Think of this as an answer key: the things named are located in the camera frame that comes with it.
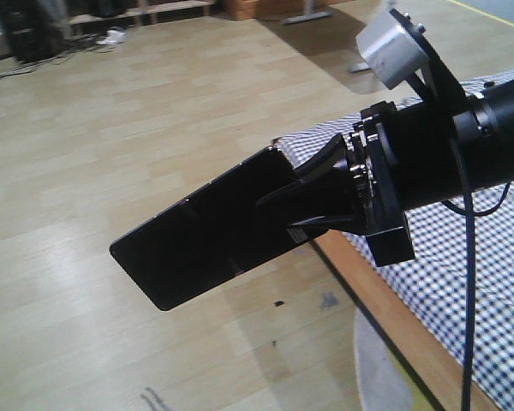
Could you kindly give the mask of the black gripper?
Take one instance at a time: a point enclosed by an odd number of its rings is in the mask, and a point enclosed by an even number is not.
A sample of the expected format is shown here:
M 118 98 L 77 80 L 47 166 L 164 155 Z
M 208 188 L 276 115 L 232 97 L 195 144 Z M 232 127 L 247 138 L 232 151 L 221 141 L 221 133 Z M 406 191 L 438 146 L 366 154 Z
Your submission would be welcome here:
M 353 176 L 347 144 L 335 134 L 294 169 L 294 182 L 257 201 L 257 216 L 274 229 L 364 235 L 377 266 L 411 260 L 406 211 L 470 194 L 460 144 L 452 118 L 430 104 L 374 104 L 350 134 Z

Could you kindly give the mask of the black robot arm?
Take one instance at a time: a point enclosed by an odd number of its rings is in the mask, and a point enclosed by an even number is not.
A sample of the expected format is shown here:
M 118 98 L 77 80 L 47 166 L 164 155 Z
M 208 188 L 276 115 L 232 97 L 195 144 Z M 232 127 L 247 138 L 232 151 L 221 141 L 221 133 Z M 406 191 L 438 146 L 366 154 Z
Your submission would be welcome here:
M 514 80 L 465 96 L 450 114 L 430 100 L 374 104 L 331 138 L 296 179 L 256 204 L 275 227 L 366 238 L 378 266 L 415 256 L 405 214 L 514 181 Z

